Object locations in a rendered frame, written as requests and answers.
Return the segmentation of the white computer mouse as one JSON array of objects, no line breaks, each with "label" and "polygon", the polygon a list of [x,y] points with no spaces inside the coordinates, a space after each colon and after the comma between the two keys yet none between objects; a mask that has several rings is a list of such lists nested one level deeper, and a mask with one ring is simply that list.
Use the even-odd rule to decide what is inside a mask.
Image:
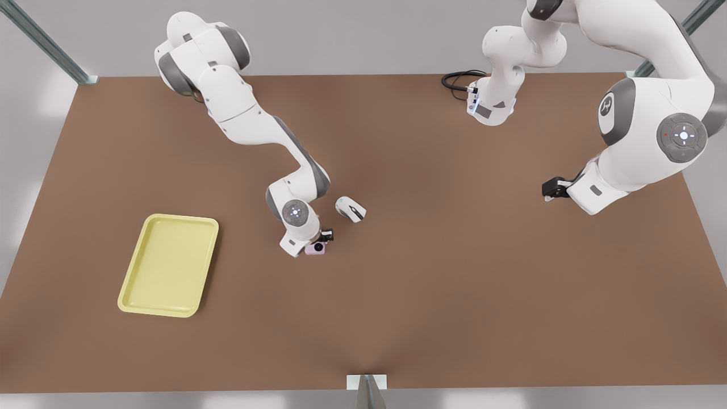
[{"label": "white computer mouse", "polygon": [[351,197],[347,196],[338,198],[335,202],[335,208],[340,215],[353,223],[358,223],[363,220],[366,215],[366,209],[358,204],[358,202],[351,199]]}]

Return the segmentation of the silver frame post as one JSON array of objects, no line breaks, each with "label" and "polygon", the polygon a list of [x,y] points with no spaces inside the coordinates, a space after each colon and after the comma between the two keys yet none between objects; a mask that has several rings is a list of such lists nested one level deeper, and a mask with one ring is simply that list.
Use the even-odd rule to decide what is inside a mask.
[{"label": "silver frame post", "polygon": [[357,390],[354,409],[387,409],[380,393],[381,389],[387,389],[387,375],[347,375],[347,389]]},{"label": "silver frame post", "polygon": [[98,83],[99,77],[84,72],[15,0],[0,0],[0,12],[26,34],[63,72],[70,75],[78,85],[96,85]]},{"label": "silver frame post", "polygon": [[650,61],[661,78],[722,81],[701,57],[691,37],[656,0],[629,0],[622,50]]}]

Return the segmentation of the yellow rectangular tray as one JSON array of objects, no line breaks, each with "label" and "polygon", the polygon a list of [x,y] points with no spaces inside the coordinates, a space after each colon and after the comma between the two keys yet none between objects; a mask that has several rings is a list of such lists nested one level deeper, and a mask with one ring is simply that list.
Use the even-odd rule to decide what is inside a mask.
[{"label": "yellow rectangular tray", "polygon": [[117,305],[125,312],[189,318],[202,300],[219,225],[211,218],[150,215]]}]

